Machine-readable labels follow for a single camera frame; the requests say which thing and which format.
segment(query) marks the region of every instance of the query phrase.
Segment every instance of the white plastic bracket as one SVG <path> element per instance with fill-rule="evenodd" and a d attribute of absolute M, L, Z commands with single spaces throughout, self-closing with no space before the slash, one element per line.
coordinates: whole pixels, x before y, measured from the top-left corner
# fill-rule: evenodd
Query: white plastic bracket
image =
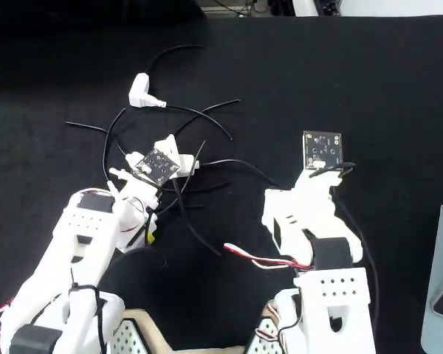
<path fill-rule="evenodd" d="M 294 283 L 302 294 L 302 323 L 308 354 L 376 352 L 364 268 L 309 271 L 299 275 Z M 332 330 L 330 317 L 342 319 L 338 332 Z"/>

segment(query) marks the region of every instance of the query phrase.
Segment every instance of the gray object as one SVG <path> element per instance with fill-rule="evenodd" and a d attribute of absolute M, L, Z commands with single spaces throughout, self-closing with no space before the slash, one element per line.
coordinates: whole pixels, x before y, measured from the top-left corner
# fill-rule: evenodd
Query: gray object
<path fill-rule="evenodd" d="M 422 327 L 422 348 L 427 354 L 443 354 L 443 316 L 433 311 L 433 304 L 443 290 L 443 206 L 440 210 L 435 253 L 428 285 Z"/>

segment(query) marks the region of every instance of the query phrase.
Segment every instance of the cable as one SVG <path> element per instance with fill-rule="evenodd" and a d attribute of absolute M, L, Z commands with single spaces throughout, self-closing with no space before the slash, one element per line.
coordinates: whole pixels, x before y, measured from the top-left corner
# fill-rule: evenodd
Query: cable
<path fill-rule="evenodd" d="M 280 328 L 280 329 L 278 330 L 278 342 L 279 342 L 279 347 L 281 347 L 281 350 L 282 350 L 282 353 L 283 353 L 283 354 L 286 354 L 286 350 L 285 350 L 285 348 L 284 348 L 284 346 L 283 346 L 283 344 L 282 344 L 282 341 L 281 341 L 281 334 L 282 334 L 282 332 L 284 332 L 285 330 L 288 330 L 288 329 L 290 329 L 290 328 L 293 328 L 293 327 L 297 326 L 297 325 L 299 324 L 299 322 L 301 321 L 301 319 L 302 319 L 302 313 L 301 313 L 301 315 L 297 318 L 297 321 L 295 321 L 294 323 L 292 323 L 290 326 L 282 327 L 282 328 Z"/>
<path fill-rule="evenodd" d="M 275 263 L 278 265 L 282 264 L 282 265 L 286 265 L 289 267 L 299 268 L 304 271 L 308 271 L 308 270 L 312 269 L 312 267 L 309 265 L 300 264 L 300 263 L 297 263 L 293 260 L 282 260 L 280 258 L 256 257 L 256 256 L 253 256 L 251 253 L 246 252 L 242 248 L 233 245 L 232 243 L 224 243 L 223 248 L 227 249 L 228 251 L 230 251 L 234 254 L 237 254 L 238 256 L 242 256 L 242 257 L 247 258 L 249 260 L 257 260 L 257 261 L 266 262 L 266 263 Z"/>
<path fill-rule="evenodd" d="M 202 111 L 202 113 L 207 113 L 207 112 L 212 111 L 212 110 L 215 109 L 215 108 L 222 107 L 222 106 L 224 106 L 224 105 L 231 105 L 231 104 L 233 104 L 233 103 L 238 103 L 238 102 L 241 102 L 241 100 L 236 99 L 236 100 L 231 100 L 231 101 L 227 101 L 227 102 L 218 103 L 218 104 L 216 104 L 216 105 L 212 105 L 211 107 L 208 107 L 208 108 L 204 109 L 204 110 Z M 192 123 L 196 118 L 198 118 L 198 117 L 200 117 L 199 114 L 197 114 L 196 116 L 193 116 L 193 117 L 190 118 L 187 122 L 185 122 L 184 124 L 182 124 L 182 125 L 176 130 L 176 132 L 174 133 L 174 136 L 177 138 L 177 136 L 178 136 L 178 135 L 184 130 L 184 128 L 187 127 L 189 124 L 191 124 L 191 123 Z"/>
<path fill-rule="evenodd" d="M 262 265 L 259 262 L 255 261 L 255 260 L 251 260 L 251 263 L 254 264 L 256 267 L 261 268 L 261 269 L 266 269 L 266 270 L 270 270 L 270 269 L 282 269 L 282 268 L 288 268 L 288 265 Z"/>
<path fill-rule="evenodd" d="M 363 248 L 366 253 L 366 257 L 368 258 L 369 264 L 371 265 L 371 270 L 373 273 L 374 278 L 374 310 L 373 310 L 373 323 L 372 323 L 372 330 L 374 334 L 374 338 L 376 338 L 377 333 L 377 324 L 379 322 L 379 300 L 380 300 L 380 294 L 379 294 L 379 275 L 377 273 L 377 267 L 376 263 L 374 262 L 374 258 L 372 257 L 371 250 L 369 249 L 369 246 L 366 242 L 366 239 L 364 238 L 364 234 L 361 231 L 361 228 L 353 218 L 353 215 L 346 209 L 345 204 L 342 203 L 342 201 L 338 198 L 337 193 L 334 191 L 334 188 L 332 188 L 332 194 L 334 196 L 335 203 L 342 209 L 343 214 L 346 216 L 346 218 L 349 220 L 350 224 L 353 226 L 353 228 L 356 230 L 356 233 L 361 239 L 361 242 L 363 243 Z"/>
<path fill-rule="evenodd" d="M 89 129 L 89 130 L 100 131 L 100 132 L 106 134 L 106 130 L 105 129 L 103 129 L 101 127 L 97 127 L 96 125 L 88 125 L 88 124 L 82 124 L 82 123 L 77 123 L 77 122 L 70 122 L 69 120 L 65 121 L 64 123 L 67 124 L 67 125 L 70 125 L 71 127 L 86 128 L 86 129 Z M 121 146 L 121 144 L 118 141 L 117 137 L 114 134 L 112 134 L 111 138 L 115 141 L 115 144 L 117 144 L 118 149 L 121 151 L 121 153 L 123 155 L 126 155 L 125 149 L 123 149 L 123 147 Z"/>
<path fill-rule="evenodd" d="M 355 166 L 356 166 L 356 164 L 353 162 L 343 162 L 342 164 L 336 164 L 335 166 L 319 168 L 318 170 L 311 173 L 309 177 L 312 178 L 312 177 L 316 177 L 319 175 L 323 175 L 325 172 L 335 171 L 335 170 L 344 170 L 345 168 L 348 168 L 348 170 L 343 171 L 339 174 L 338 178 L 342 178 L 342 177 L 346 176 L 348 173 L 350 173 Z"/>
<path fill-rule="evenodd" d="M 233 137 L 231 136 L 231 134 L 225 129 L 225 127 L 223 125 L 221 125 L 217 120 L 215 120 L 214 118 L 208 116 L 207 114 L 197 111 L 196 109 L 193 108 L 189 108 L 189 107 L 180 107 L 178 105 L 166 105 L 166 108 L 172 108 L 172 109 L 178 109 L 180 111 L 186 111 L 186 112 L 191 112 L 191 113 L 195 113 L 198 114 L 199 116 L 202 116 L 208 120 L 210 120 L 213 124 L 215 124 L 217 127 L 219 127 L 223 133 L 227 136 L 227 138 L 232 142 L 233 141 Z"/>
<path fill-rule="evenodd" d="M 187 191 L 187 193 L 204 193 L 204 192 L 211 192 L 212 190 L 220 190 L 221 188 L 228 187 L 231 184 L 231 181 L 221 182 L 218 184 L 214 184 L 213 186 L 209 187 L 203 187 L 203 188 L 196 188 L 196 189 L 190 189 Z M 164 192 L 169 193 L 175 193 L 174 190 L 171 188 L 162 188 Z"/>
<path fill-rule="evenodd" d="M 177 195 L 177 199 L 179 201 L 179 209 L 180 209 L 180 213 L 182 215 L 182 217 L 185 220 L 185 224 L 187 225 L 187 227 L 189 228 L 190 232 L 192 232 L 192 235 L 205 247 L 207 247 L 209 250 L 211 250 L 214 254 L 216 254 L 217 256 L 221 256 L 222 254 L 217 251 L 216 249 L 214 249 L 213 246 L 211 246 L 202 236 L 199 235 L 199 233 L 194 229 L 194 227 L 192 226 L 192 224 L 189 221 L 189 217 L 187 214 L 187 210 L 185 209 L 185 205 L 184 205 L 184 201 L 182 200 L 182 194 L 179 190 L 179 186 L 177 185 L 177 180 L 173 179 L 172 183 L 174 185 L 174 190 L 176 191 L 176 195 Z"/>
<path fill-rule="evenodd" d="M 158 54 L 156 54 L 155 57 L 153 57 L 153 59 L 149 62 L 148 67 L 145 70 L 146 74 L 149 74 L 149 72 L 153 69 L 154 64 L 164 55 L 171 53 L 171 52 L 176 52 L 178 50 L 181 49 L 203 49 L 204 46 L 202 46 L 201 44 L 183 44 L 180 46 L 172 46 L 171 48 L 167 48 L 162 50 L 161 52 L 159 52 Z"/>
<path fill-rule="evenodd" d="M 238 15 L 241 15 L 241 16 L 250 16 L 250 15 L 247 15 L 247 14 L 245 14 L 245 13 L 242 13 L 241 11 L 237 11 L 237 10 L 235 10 L 235 9 L 232 9 L 231 7 L 229 7 L 229 6 L 225 5 L 225 4 L 223 4 L 223 3 L 220 2 L 219 0 L 213 0 L 213 1 L 214 1 L 215 3 L 217 3 L 218 5 L 220 5 L 221 7 L 224 7 L 225 9 L 231 11 L 232 13 L 237 13 Z"/>
<path fill-rule="evenodd" d="M 97 310 L 95 311 L 97 313 L 97 331 L 98 331 L 98 342 L 100 344 L 100 351 L 102 353 L 106 353 L 106 345 L 105 341 L 103 339 L 103 314 L 102 314 L 102 307 L 103 304 L 100 301 L 100 291 L 97 289 L 97 287 L 93 285 L 79 285 L 76 282 L 72 281 L 72 286 L 69 289 L 69 294 L 73 291 L 79 291 L 79 290 L 93 290 L 95 293 L 95 304 L 97 306 Z"/>
<path fill-rule="evenodd" d="M 268 181 L 271 185 L 273 185 L 275 187 L 279 187 L 279 183 L 278 182 L 274 181 L 266 173 L 264 173 L 259 168 L 257 168 L 254 164 L 250 164 L 249 162 L 246 162 L 244 160 L 240 160 L 240 159 L 223 159 L 223 160 L 218 160 L 218 161 L 204 162 L 204 163 L 200 164 L 200 166 L 201 167 L 206 167 L 206 166 L 213 166 L 215 164 L 226 164 L 226 163 L 230 163 L 230 162 L 233 162 L 233 163 L 236 163 L 236 164 L 243 164 L 245 166 L 248 166 L 251 170 L 255 171 L 262 178 L 264 178 L 266 181 Z"/>
<path fill-rule="evenodd" d="M 187 178 L 185 179 L 185 183 L 182 186 L 181 189 L 181 193 L 183 193 L 185 191 L 185 188 L 188 186 L 190 178 L 193 175 L 193 171 L 195 170 L 195 166 L 197 164 L 197 159 L 199 158 L 200 153 L 202 152 L 202 149 L 205 145 L 206 141 L 204 140 L 200 147 L 199 150 L 197 151 L 197 153 L 195 154 L 195 156 L 193 157 L 193 163 L 192 163 L 192 167 L 190 168 L 190 172 L 189 175 L 187 176 Z M 163 210 L 161 210 L 160 212 L 157 213 L 157 216 L 159 217 L 161 214 L 164 214 L 165 212 L 167 212 L 170 208 L 172 208 L 178 201 L 178 198 L 175 198 L 169 205 L 167 205 Z"/>
<path fill-rule="evenodd" d="M 110 136 L 111 136 L 111 130 L 115 126 L 115 124 L 118 122 L 118 120 L 122 117 L 122 115 L 125 113 L 126 108 L 123 108 L 119 114 L 113 119 L 113 122 L 111 122 L 109 129 L 106 131 L 105 135 L 105 143 L 103 145 L 103 157 L 102 157 L 102 168 L 103 168 L 103 174 L 105 175 L 105 178 L 107 181 L 110 181 L 109 173 L 107 170 L 107 160 L 109 157 L 109 148 L 110 148 Z"/>

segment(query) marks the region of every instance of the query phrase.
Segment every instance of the black cloth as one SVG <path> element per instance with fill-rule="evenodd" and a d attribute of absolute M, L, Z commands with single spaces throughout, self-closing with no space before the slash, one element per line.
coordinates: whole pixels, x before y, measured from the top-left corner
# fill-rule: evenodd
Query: black cloth
<path fill-rule="evenodd" d="M 343 133 L 357 168 L 338 194 L 362 227 L 380 275 L 379 353 L 420 353 L 439 207 L 443 204 L 443 17 L 236 19 L 164 28 L 106 29 L 0 41 L 0 304 L 41 259 L 69 196 L 104 187 L 103 135 L 65 120 L 108 126 L 136 73 L 151 73 L 160 99 L 213 112 L 234 142 L 197 120 L 179 138 L 203 162 L 239 158 L 284 187 L 302 166 L 303 130 Z M 142 153 L 188 117 L 129 109 L 116 127 Z M 110 165 L 124 166 L 114 148 Z M 243 167 L 203 169 L 191 195 L 193 225 L 213 245 L 275 255 L 261 225 L 269 185 Z M 171 197 L 164 197 L 164 202 Z M 158 221 L 153 247 L 110 268 L 102 289 L 145 308 L 175 349 L 246 344 L 264 303 L 293 273 L 213 256 L 177 211 Z"/>

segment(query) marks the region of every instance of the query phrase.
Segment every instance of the electronic component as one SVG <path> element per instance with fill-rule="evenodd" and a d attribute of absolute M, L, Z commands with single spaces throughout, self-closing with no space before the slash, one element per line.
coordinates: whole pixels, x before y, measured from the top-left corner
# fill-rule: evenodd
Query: electronic component
<path fill-rule="evenodd" d="M 303 132 L 303 166 L 306 170 L 333 167 L 343 163 L 340 133 Z"/>
<path fill-rule="evenodd" d="M 78 207 L 82 209 L 95 210 L 97 212 L 111 212 L 115 198 L 111 195 L 101 195 L 86 192 L 80 200 Z"/>
<path fill-rule="evenodd" d="M 10 345 L 10 354 L 50 354 L 62 330 L 26 324 L 18 329 Z"/>
<path fill-rule="evenodd" d="M 158 186 L 162 186 L 179 170 L 180 166 L 161 151 L 153 149 L 136 164 L 136 168 Z"/>

